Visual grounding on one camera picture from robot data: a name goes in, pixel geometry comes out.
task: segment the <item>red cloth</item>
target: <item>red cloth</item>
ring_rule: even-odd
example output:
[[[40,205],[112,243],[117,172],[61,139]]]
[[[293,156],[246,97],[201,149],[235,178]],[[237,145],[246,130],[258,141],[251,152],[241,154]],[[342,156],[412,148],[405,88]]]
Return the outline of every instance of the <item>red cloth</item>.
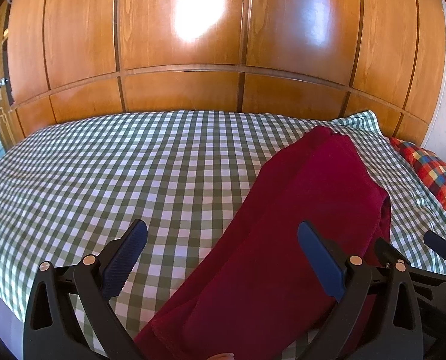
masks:
[[[374,240],[389,239],[388,194],[349,137],[327,127],[262,167],[220,241],[135,338],[145,356],[270,360],[306,332],[334,299],[298,245],[304,220],[369,263],[376,263]]]

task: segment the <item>pillow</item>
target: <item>pillow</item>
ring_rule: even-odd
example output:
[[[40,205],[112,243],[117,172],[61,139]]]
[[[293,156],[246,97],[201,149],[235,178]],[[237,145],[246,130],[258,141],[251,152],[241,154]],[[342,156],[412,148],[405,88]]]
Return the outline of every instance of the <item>pillow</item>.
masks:
[[[446,211],[446,163],[432,151],[410,142],[390,138],[390,143],[409,162],[423,184],[435,195]]]

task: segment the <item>bed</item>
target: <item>bed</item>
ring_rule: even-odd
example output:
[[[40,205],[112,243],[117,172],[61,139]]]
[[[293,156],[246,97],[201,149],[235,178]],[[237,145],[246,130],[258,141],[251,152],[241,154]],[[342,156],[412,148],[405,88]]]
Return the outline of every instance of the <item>bed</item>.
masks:
[[[38,265],[77,263],[135,218],[149,239],[111,299],[134,337],[218,241],[261,166],[316,125],[349,135],[392,204],[390,240],[414,266],[446,273],[423,244],[446,212],[389,144],[371,111],[329,122],[217,111],[129,113],[35,132],[0,160],[0,298],[21,321]],[[77,318],[102,352],[82,306]],[[282,352],[294,359],[302,337]]]

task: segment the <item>gingham bed sheet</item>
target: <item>gingham bed sheet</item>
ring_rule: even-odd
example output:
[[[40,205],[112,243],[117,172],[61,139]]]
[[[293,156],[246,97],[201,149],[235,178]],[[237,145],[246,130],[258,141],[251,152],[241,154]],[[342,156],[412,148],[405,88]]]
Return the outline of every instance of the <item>gingham bed sheet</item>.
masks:
[[[120,114],[40,130],[0,160],[0,297],[24,320],[38,265],[77,263],[148,225],[142,256],[110,301],[133,337],[218,241],[261,166],[316,125],[349,135],[392,202],[391,241],[414,266],[446,273],[422,241],[446,212],[388,144],[371,111],[330,122],[270,114]],[[102,351],[75,299],[91,347]],[[279,357],[294,359],[302,337]]]

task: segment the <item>multicolored plaid fabric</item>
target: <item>multicolored plaid fabric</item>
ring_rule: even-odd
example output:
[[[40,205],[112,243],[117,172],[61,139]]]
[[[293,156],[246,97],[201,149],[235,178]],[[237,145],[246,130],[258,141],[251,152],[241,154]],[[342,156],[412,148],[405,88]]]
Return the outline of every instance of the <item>multicolored plaid fabric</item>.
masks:
[[[0,297],[23,320],[42,261],[64,266],[98,254],[142,218],[147,246],[110,301],[133,337],[218,241],[261,166],[316,125],[349,135],[388,191],[392,243],[414,266],[445,273],[422,238],[433,230],[446,239],[446,212],[383,137],[372,112],[332,122],[151,112],[51,126],[0,160]],[[75,307],[90,346],[101,351],[77,299]],[[307,344],[302,337],[280,358],[294,359]]]
[[[390,143],[408,161],[423,184],[435,195],[446,211],[446,162],[434,152],[410,142],[390,138]]]

